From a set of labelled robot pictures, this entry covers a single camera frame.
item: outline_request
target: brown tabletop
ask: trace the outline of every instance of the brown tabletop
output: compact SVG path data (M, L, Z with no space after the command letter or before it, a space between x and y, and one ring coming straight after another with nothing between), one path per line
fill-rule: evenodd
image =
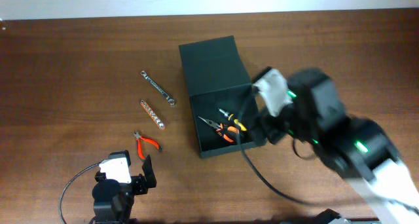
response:
M388 133L419 185L419 10L282 12L6 21L0 30L0 223L58 223L58 198L77 172L114 151L131 153L142 173L134 130L150 145L157 188L136 197L142 221L231 221L316 215L326 209L285 201L239 152L200 159L178 46L233 35L251 77L266 66L285 76L318 66L335 81L348 112ZM140 75L145 70L175 107ZM161 131L139 99L159 114ZM307 145L298 144L302 154ZM290 195L357 198L319 160L304 161L290 139L250 149L255 165ZM70 186L68 223L94 215L89 171ZM366 205L330 206L372 217Z

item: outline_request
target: metal wrench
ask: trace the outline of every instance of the metal wrench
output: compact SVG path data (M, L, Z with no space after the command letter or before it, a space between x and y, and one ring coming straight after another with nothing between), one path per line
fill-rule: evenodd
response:
M165 91L163 91L153 80L151 80L151 78L144 71L141 71L141 74L143 75L145 80L151 83L165 97L165 99L170 103L171 106L174 106L176 104L176 101L170 98L170 96L167 93L165 93Z

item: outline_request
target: white background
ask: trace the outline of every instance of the white background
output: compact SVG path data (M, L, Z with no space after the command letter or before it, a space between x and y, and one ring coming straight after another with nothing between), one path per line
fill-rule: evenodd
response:
M0 18L86 18L419 7L419 0L0 0Z

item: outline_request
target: box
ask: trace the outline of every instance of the box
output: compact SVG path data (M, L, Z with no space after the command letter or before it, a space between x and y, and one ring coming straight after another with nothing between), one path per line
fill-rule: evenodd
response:
M186 78L201 157L222 155L240 148L218 136L198 116L217 123L228 124L218 112L218 107L238 114L242 103L250 95L251 80L238 55L234 37L223 37L179 46L183 72ZM252 118L258 113L253 99L244 113ZM250 136L244 133L244 148L256 147Z

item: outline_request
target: yellow handle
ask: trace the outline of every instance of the yellow handle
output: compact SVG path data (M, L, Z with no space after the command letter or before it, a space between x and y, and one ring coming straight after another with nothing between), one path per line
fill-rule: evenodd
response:
M242 131L244 131L244 132L247 131L247 128L241 122L239 122L237 119L234 120L234 123L236 123Z

